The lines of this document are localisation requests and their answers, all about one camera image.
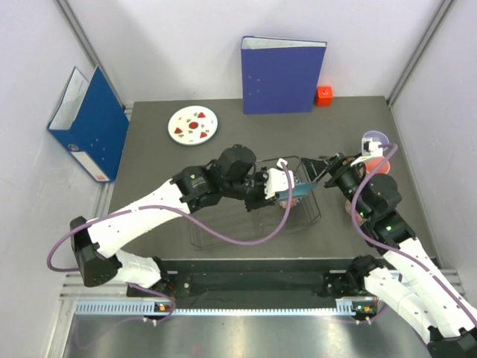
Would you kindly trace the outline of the watermelon pattern plate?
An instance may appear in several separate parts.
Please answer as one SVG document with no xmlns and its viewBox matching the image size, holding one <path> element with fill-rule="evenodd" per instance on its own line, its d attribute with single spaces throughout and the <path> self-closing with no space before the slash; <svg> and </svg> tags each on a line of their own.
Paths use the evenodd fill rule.
<svg viewBox="0 0 477 358">
<path fill-rule="evenodd" d="M 168 134 L 178 144 L 201 145 L 218 130 L 218 117 L 207 107 L 192 105 L 176 111 L 168 121 Z"/>
</svg>

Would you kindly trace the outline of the pink patterned mug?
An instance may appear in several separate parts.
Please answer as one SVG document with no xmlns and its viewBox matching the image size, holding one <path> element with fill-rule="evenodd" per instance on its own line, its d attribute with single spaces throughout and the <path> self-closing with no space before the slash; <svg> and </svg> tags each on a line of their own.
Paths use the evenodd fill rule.
<svg viewBox="0 0 477 358">
<path fill-rule="evenodd" d="M 352 212 L 352 205 L 351 205 L 351 202 L 349 200 L 346 200 L 345 203 L 344 203 L 344 209 L 346 211 L 346 213 L 349 215 L 349 216 L 352 216 L 353 212 Z"/>
</svg>

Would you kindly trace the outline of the black wire dish rack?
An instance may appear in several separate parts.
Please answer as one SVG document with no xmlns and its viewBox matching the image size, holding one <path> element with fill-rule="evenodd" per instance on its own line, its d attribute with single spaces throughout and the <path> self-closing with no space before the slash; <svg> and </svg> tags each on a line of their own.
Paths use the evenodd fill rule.
<svg viewBox="0 0 477 358">
<path fill-rule="evenodd" d="M 286 157 L 289 170 L 294 177 L 308 183 L 309 177 L 305 172 L 301 159 L 297 156 Z M 246 211 L 243 202 L 231 198 L 223 198 L 217 206 L 207 207 L 193 216 L 214 231 L 232 239 L 253 241 L 267 236 L 280 223 L 285 209 L 276 202 L 272 206 L 258 210 Z M 289 233 L 309 227 L 319 222 L 321 218 L 315 189 L 302 197 L 298 205 L 291 208 L 287 222 L 281 233 Z"/>
</svg>

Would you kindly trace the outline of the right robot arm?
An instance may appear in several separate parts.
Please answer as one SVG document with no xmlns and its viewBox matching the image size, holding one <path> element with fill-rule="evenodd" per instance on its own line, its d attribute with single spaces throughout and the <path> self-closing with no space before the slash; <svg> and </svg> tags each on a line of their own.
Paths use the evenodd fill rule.
<svg viewBox="0 0 477 358">
<path fill-rule="evenodd" d="M 432 262 L 417 234 L 398 213 L 402 197 L 396 181 L 379 169 L 367 172 L 363 158 L 338 153 L 303 159 L 312 182 L 327 177 L 351 203 L 358 234 L 400 274 L 371 256 L 356 257 L 348 266 L 348 286 L 357 295 L 382 299 L 421 338 L 432 357 L 476 356 L 476 309 Z"/>
</svg>

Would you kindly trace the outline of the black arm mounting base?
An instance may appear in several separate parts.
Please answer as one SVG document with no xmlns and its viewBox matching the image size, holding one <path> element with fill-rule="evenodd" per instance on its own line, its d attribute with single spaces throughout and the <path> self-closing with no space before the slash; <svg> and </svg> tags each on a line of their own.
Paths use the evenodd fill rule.
<svg viewBox="0 0 477 358">
<path fill-rule="evenodd" d="M 231 304 L 266 306 L 279 300 L 299 304 L 342 297 L 366 297 L 362 275 L 384 266 L 370 255 L 355 259 L 165 260 L 168 277 L 158 286 L 182 306 Z"/>
</svg>

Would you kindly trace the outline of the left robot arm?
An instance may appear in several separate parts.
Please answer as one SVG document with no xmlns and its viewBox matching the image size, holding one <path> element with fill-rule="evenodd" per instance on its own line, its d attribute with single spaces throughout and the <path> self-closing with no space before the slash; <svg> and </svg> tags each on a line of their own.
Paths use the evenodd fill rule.
<svg viewBox="0 0 477 358">
<path fill-rule="evenodd" d="M 222 198 L 243 201 L 251 211 L 274 204 L 282 192 L 290 195 L 294 185 L 286 160 L 258 169 L 256 155 L 234 145 L 205 165 L 187 166 L 121 210 L 89 221 L 78 217 L 71 223 L 71 245 L 83 284 L 96 287 L 119 281 L 162 295 L 169 279 L 161 260 L 127 253 L 126 244 L 173 219 L 194 221 L 193 213 Z"/>
</svg>

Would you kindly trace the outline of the lavender plastic cup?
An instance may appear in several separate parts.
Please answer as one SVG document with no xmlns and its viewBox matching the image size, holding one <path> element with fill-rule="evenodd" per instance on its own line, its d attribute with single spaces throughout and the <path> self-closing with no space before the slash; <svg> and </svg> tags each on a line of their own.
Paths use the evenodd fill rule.
<svg viewBox="0 0 477 358">
<path fill-rule="evenodd" d="M 379 141 L 383 145 L 388 144 L 390 142 L 387 135 L 382 133 L 381 131 L 368 131 L 368 132 L 365 132 L 362 137 L 372 138 L 374 141 Z"/>
</svg>

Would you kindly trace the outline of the teal plate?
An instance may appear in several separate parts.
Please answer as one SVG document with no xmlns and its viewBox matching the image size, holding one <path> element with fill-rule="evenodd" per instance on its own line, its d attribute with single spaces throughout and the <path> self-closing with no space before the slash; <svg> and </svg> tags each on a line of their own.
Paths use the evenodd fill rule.
<svg viewBox="0 0 477 358">
<path fill-rule="evenodd" d="M 299 200 L 302 197 L 307 196 L 315 187 L 316 185 L 314 183 L 304 183 L 304 182 L 296 183 L 292 191 L 292 196 L 291 196 L 292 201 Z M 277 201 L 278 202 L 287 201 L 289 197 L 289 193 L 290 193 L 289 189 L 279 192 Z"/>
</svg>

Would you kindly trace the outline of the pink plastic cup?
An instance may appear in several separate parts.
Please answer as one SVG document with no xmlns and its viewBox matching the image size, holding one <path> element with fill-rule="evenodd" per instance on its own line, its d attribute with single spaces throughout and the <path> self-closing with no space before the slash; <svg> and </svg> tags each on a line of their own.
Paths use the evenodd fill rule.
<svg viewBox="0 0 477 358">
<path fill-rule="evenodd" d="M 391 170 L 390 163 L 384 157 L 376 157 L 372 160 L 368 160 L 365 163 L 366 174 L 370 174 L 373 170 L 377 169 L 377 174 L 387 175 Z"/>
</svg>

